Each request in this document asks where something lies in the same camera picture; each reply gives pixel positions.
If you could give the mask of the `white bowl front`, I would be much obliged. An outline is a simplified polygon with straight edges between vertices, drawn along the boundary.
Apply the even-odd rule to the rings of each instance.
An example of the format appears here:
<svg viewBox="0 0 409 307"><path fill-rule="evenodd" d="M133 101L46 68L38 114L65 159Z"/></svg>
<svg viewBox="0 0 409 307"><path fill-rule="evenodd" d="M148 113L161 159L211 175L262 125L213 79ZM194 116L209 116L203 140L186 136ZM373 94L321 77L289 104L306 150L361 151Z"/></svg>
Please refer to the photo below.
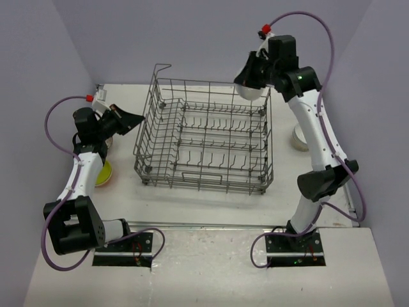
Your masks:
<svg viewBox="0 0 409 307"><path fill-rule="evenodd" d="M267 86L262 86L261 88L250 88L241 84L235 83L235 90L239 96L248 101L254 101L259 99Z"/></svg>

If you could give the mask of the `white bowl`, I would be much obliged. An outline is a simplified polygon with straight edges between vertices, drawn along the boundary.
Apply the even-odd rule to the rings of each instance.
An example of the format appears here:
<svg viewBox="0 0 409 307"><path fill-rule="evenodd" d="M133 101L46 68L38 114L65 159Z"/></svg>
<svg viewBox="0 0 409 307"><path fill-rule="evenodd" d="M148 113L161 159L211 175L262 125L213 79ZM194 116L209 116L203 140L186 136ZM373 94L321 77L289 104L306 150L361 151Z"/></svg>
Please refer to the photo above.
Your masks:
<svg viewBox="0 0 409 307"><path fill-rule="evenodd" d="M235 90L239 96L248 101L254 101L259 99L267 86L262 86L261 88L250 88L241 84L235 83Z"/></svg>
<svg viewBox="0 0 409 307"><path fill-rule="evenodd" d="M307 145L304 133L302 132L302 129L299 123L294 126L292 136L293 136L295 143L299 145L303 145L303 146Z"/></svg>

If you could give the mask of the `brown patterned bowl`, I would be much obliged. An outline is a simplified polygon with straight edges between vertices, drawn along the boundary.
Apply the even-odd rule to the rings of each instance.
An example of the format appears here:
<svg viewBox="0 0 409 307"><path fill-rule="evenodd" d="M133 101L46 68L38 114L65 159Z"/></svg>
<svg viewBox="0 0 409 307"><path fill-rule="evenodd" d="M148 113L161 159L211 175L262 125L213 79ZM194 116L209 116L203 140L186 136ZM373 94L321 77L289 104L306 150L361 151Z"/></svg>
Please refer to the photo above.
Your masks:
<svg viewBox="0 0 409 307"><path fill-rule="evenodd" d="M111 147L112 144L113 144L113 137L108 138L108 139L105 141L105 144L107 145L107 148L110 149L110 147Z"/></svg>

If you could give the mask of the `yellow-green bowl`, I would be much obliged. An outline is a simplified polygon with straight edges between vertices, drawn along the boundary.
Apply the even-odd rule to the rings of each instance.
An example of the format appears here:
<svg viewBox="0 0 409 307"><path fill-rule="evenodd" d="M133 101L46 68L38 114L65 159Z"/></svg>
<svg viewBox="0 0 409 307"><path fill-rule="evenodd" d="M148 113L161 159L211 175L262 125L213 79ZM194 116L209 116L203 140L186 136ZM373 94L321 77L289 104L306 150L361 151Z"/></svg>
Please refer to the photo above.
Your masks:
<svg viewBox="0 0 409 307"><path fill-rule="evenodd" d="M108 181L111 179L111 176L112 176L111 163L109 161L105 161L105 164L103 165L101 171L99 172L96 178L95 186L100 187L108 183Z"/></svg>

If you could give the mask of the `grey wire dish rack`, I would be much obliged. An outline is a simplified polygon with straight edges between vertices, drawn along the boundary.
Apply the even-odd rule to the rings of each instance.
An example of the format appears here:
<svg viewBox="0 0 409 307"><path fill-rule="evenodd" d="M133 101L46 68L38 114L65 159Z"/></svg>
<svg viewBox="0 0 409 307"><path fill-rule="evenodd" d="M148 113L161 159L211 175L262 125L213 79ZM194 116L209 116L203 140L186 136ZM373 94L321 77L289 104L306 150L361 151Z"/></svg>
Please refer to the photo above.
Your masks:
<svg viewBox="0 0 409 307"><path fill-rule="evenodd" d="M134 146L145 185L263 194L274 179L272 92L245 100L229 83L153 69Z"/></svg>

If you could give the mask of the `beige ceramic bowl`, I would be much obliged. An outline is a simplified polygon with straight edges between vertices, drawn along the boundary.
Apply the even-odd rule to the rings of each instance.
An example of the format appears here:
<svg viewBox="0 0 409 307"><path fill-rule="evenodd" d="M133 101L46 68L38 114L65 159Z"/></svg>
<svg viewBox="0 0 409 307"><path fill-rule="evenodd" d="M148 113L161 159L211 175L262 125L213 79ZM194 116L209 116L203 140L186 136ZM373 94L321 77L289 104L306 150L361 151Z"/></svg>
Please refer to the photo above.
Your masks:
<svg viewBox="0 0 409 307"><path fill-rule="evenodd" d="M309 151L307 144L300 140L297 136L290 137L290 144L295 150L298 150L300 152Z"/></svg>

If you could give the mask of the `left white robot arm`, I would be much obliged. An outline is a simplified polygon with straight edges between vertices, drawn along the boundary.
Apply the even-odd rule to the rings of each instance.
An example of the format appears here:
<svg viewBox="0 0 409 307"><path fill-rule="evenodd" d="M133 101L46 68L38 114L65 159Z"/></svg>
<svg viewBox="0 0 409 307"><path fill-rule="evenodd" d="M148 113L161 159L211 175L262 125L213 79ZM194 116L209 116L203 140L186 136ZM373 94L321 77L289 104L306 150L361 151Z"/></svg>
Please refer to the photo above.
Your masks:
<svg viewBox="0 0 409 307"><path fill-rule="evenodd" d="M44 218L48 218L66 198L47 227L53 248L58 255L67 255L99 248L110 241L118 251L126 251L132 246L132 234L125 231L122 220L109 221L112 231L108 234L91 197L105 166L105 141L115 134L127 134L144 121L144 116L128 113L112 104L102 116L90 107L80 108L73 113L73 119L77 129L74 136L79 139L73 141L74 169L66 191L43 208Z"/></svg>

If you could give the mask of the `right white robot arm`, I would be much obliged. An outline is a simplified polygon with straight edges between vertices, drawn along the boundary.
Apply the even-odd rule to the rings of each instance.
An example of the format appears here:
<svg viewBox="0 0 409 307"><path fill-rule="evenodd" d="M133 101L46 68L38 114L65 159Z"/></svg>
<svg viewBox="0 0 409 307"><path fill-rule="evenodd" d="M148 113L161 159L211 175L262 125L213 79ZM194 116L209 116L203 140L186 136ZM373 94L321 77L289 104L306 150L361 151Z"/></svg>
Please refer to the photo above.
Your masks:
<svg viewBox="0 0 409 307"><path fill-rule="evenodd" d="M359 165L337 142L320 97L322 85L312 67L301 68L296 40L291 35L267 34L234 79L238 94L255 100L268 86L280 93L295 115L311 156L312 170L299 175L301 197L286 230L274 242L300 251L315 229L323 205L342 187Z"/></svg>

